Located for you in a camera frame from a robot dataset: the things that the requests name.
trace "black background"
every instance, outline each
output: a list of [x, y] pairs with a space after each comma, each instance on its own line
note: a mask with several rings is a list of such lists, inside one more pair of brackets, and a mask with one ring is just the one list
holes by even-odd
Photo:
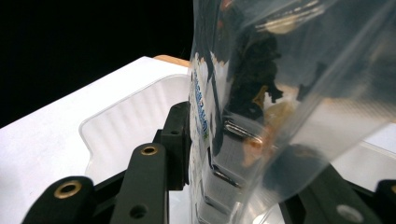
[[189, 59], [192, 0], [0, 3], [0, 127], [142, 56]]

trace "plastic bag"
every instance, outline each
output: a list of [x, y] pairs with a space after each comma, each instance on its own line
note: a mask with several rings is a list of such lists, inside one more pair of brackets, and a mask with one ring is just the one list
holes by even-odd
[[193, 3], [193, 223], [262, 218], [396, 117], [395, 1]]

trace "brass screw hole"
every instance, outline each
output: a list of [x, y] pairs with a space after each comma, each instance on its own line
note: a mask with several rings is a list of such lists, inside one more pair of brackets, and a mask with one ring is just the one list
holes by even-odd
[[62, 185], [55, 190], [53, 195], [55, 196], [55, 198], [59, 199], [69, 198], [77, 194], [81, 190], [81, 188], [81, 183], [79, 183], [77, 180], [71, 180], [62, 183]]
[[147, 212], [148, 212], [147, 207], [145, 205], [140, 204], [140, 205], [137, 205], [132, 208], [130, 215], [131, 215], [131, 218], [140, 219], [140, 218], [144, 217]]
[[154, 155], [158, 152], [158, 149], [156, 147], [145, 147], [143, 148], [140, 153], [145, 156], [151, 156]]

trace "white surface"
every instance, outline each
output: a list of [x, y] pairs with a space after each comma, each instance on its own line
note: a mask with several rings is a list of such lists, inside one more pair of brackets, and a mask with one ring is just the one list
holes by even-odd
[[396, 123], [387, 125], [379, 132], [368, 137], [365, 142], [396, 153]]
[[396, 154], [367, 142], [353, 147], [332, 165], [344, 179], [371, 191], [379, 180], [396, 179]]
[[84, 175], [90, 153], [80, 123], [155, 80], [187, 68], [140, 58], [0, 129], [0, 223], [20, 223], [54, 181]]

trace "brass insert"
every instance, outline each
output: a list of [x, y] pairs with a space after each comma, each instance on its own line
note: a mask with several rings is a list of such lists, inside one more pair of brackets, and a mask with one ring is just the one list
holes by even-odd
[[55, 198], [65, 199], [77, 194], [81, 188], [82, 185], [77, 180], [70, 180], [59, 186], [53, 193], [53, 196]]
[[154, 155], [158, 152], [158, 149], [156, 147], [145, 147], [143, 148], [140, 153], [145, 156], [151, 156]]

